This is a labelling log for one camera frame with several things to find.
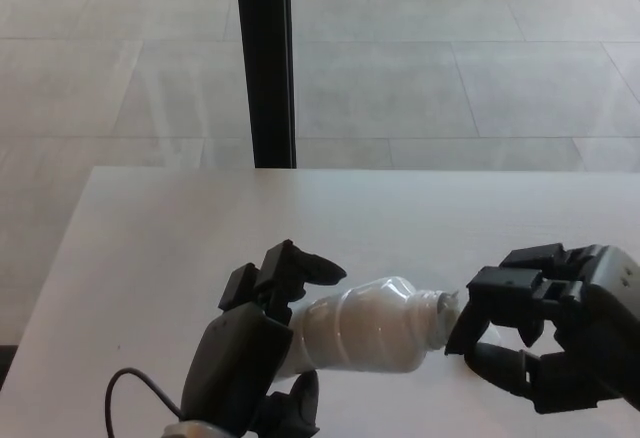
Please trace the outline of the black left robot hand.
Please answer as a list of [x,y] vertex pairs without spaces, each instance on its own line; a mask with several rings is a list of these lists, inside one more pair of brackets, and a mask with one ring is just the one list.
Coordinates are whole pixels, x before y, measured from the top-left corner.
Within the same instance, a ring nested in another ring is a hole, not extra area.
[[270,387],[293,343],[291,303],[304,297],[306,284],[334,286],[346,275],[290,240],[269,249],[261,266],[234,270],[218,305],[222,313],[205,329],[190,365],[181,421],[227,437],[314,436],[317,373],[303,373],[287,393]]

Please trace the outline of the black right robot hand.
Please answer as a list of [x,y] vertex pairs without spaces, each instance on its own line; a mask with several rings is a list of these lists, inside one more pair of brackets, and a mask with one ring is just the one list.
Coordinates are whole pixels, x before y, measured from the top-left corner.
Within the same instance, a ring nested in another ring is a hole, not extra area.
[[[639,266],[616,246],[548,244],[511,251],[467,285],[445,347],[492,385],[539,414],[622,399],[639,406]],[[526,347],[552,323],[560,351],[536,356],[484,343],[492,325],[518,331]]]

